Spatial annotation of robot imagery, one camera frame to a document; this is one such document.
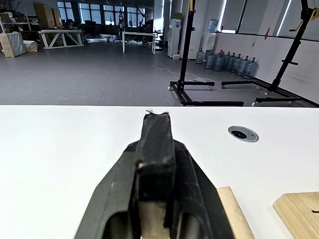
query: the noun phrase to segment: wooden block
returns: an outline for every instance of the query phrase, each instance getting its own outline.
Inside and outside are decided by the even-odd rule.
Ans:
[[[295,239],[319,239],[319,192],[287,193],[273,207]]]
[[[229,224],[236,239],[254,239],[254,235],[230,187],[217,188]]]

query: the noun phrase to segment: white table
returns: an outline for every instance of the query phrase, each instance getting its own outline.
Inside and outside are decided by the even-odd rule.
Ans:
[[[155,38],[156,33],[142,33],[142,32],[128,32],[122,31],[122,48],[123,53],[125,53],[125,35],[140,35],[140,36],[152,36],[152,54],[155,55]]]
[[[146,109],[170,113],[173,137],[216,187],[232,188],[255,238],[292,238],[272,204],[319,190],[318,109],[0,106],[0,237],[72,239]],[[231,125],[260,140],[235,139]]]
[[[44,43],[44,48],[43,49],[55,49],[55,48],[66,48],[66,47],[76,47],[76,46],[84,46],[82,44],[82,39],[81,39],[81,32],[82,30],[41,30],[38,31],[38,33],[41,35],[43,43]],[[55,34],[53,40],[51,41],[50,45],[48,45],[47,41],[46,41],[46,34],[49,33],[53,33]],[[75,40],[73,38],[73,36],[71,36],[70,33],[76,33],[77,36],[77,40]],[[53,46],[56,39],[58,39],[58,37],[61,35],[62,37],[62,42],[63,42],[63,46]],[[74,43],[75,45],[67,45],[66,41],[65,41],[65,35],[68,36]]]

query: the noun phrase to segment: metal bar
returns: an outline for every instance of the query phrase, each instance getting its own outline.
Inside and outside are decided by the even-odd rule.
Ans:
[[[48,48],[48,42],[46,41],[46,38],[45,38],[45,33],[40,33],[41,36],[42,36],[42,40],[43,40],[43,43],[44,43],[44,48]]]
[[[80,42],[77,42],[69,33],[66,33],[66,35],[77,45],[80,45]]]
[[[81,34],[77,33],[76,35],[78,37],[78,41],[79,41],[79,44],[80,44],[79,46],[83,46],[82,39],[81,39]]]
[[[296,37],[293,41],[293,43],[291,44],[291,47],[288,51],[288,54],[286,55],[286,58],[284,59],[283,64],[281,65],[281,68],[276,76],[276,78],[274,79],[274,81],[272,82],[269,90],[270,91],[274,91],[280,84],[281,82],[281,78],[283,77],[288,65],[292,62],[295,53],[298,50],[299,45],[301,44],[301,38],[306,30],[307,24],[312,16],[313,13],[313,9],[308,8],[308,4],[307,4],[307,0],[304,1],[302,0],[302,5],[303,5],[303,9],[302,9],[302,16],[301,18],[303,19],[303,23],[301,25],[301,27],[298,30],[298,33],[296,34]]]
[[[186,81],[184,85],[188,86],[214,86],[215,82]]]
[[[68,32],[68,33],[81,33],[82,30],[41,30],[39,33],[57,33],[57,32]]]
[[[26,13],[26,9],[25,9],[25,6],[24,6],[24,3],[23,3],[23,2],[22,2],[22,6],[23,6],[23,10],[24,10],[24,15],[25,15],[25,18],[26,18],[26,22],[28,23],[29,31],[31,31],[31,26],[30,26],[29,18],[28,18],[28,15],[27,15],[27,13]]]
[[[192,8],[193,9],[195,8],[195,0],[193,0]],[[188,61],[190,37],[191,37],[191,32],[193,31],[192,25],[193,25],[194,13],[195,13],[195,10],[191,11],[189,8],[186,34],[185,34],[185,40],[184,40],[185,43],[184,43],[184,50],[183,50],[183,59],[181,62],[180,77],[177,84],[177,88],[180,93],[184,91],[184,82],[185,82],[185,75],[186,75],[186,68],[187,68],[187,61]]]
[[[44,47],[43,49],[68,48],[68,47],[77,47],[77,46],[84,46],[84,45],[72,45],[72,46],[53,46],[53,47]]]
[[[256,98],[255,102],[261,103],[261,102],[289,102],[289,101],[301,101],[301,98],[296,97],[285,97],[285,98]]]
[[[125,53],[125,33],[122,31],[122,49],[123,53]]]
[[[186,102],[185,106],[243,106],[242,101],[192,101]]]
[[[62,36],[63,46],[67,46],[66,45],[66,41],[65,41],[64,33],[61,33],[61,36]]]
[[[178,99],[179,99],[179,102],[183,105],[184,103],[187,103],[189,100],[191,101],[191,99],[190,99],[189,97],[188,97],[189,100],[186,100],[186,99],[183,97],[182,93],[180,93],[180,92],[178,91],[176,85],[177,85],[177,82],[173,82],[173,81],[170,82],[170,86],[171,86],[171,87],[173,88],[173,90],[175,91],[175,93],[176,93],[176,95],[177,95],[177,97],[178,97]]]
[[[59,37],[61,33],[58,33],[54,36],[53,40],[51,41],[50,45],[49,45],[49,48],[51,48],[53,46],[53,44],[55,43],[56,39]]]
[[[308,1],[307,0],[301,0],[301,6],[302,6],[302,9],[307,9],[308,8]]]
[[[255,81],[222,81],[221,85],[244,85],[244,84],[254,84]]]
[[[184,106],[243,106],[244,102],[242,101],[192,101],[188,94],[183,91],[180,93],[178,91],[177,82],[171,81],[170,86],[177,94],[177,97],[180,103]]]
[[[3,25],[3,23],[2,23],[1,17],[0,17],[0,25],[1,25],[2,32],[5,33],[5,29],[4,29],[4,25]]]

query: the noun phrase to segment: window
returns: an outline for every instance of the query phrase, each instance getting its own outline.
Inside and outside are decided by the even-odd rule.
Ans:
[[[140,8],[140,11],[143,14],[145,14],[145,8]],[[141,26],[143,26],[145,24],[145,18],[143,18],[142,14],[138,11],[138,25],[139,26],[140,26],[140,23],[141,23]]]
[[[310,8],[318,6],[318,0],[308,1]],[[300,22],[300,14],[302,5],[300,0],[289,0],[287,6],[283,9],[283,18],[279,20],[279,28],[277,36],[285,36],[295,38],[297,31],[289,31],[290,29],[296,29]],[[319,40],[318,20],[310,21],[307,24],[307,28],[303,34],[302,39]]]
[[[105,25],[114,25],[114,10],[113,6],[109,5],[103,5],[104,9],[104,19],[105,19]]]
[[[74,21],[71,3],[58,1],[58,8],[59,8],[62,20],[66,21],[67,19],[71,19]]]
[[[100,5],[80,3],[81,22],[85,23],[86,20],[94,21],[97,24],[101,24]]]
[[[86,20],[91,20],[90,7],[86,3],[80,3],[81,22],[85,23]]]
[[[128,26],[137,27],[137,9],[128,7]]]
[[[90,4],[90,7],[92,21],[96,22],[97,24],[101,24],[100,5]]]
[[[122,14],[122,17],[123,17],[124,7],[123,6],[115,6],[114,11],[115,11],[115,24],[118,25],[120,14]]]

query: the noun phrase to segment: shelf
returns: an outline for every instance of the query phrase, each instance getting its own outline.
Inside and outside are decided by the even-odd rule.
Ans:
[[[3,22],[3,25],[23,25],[23,24],[29,24],[27,22]]]

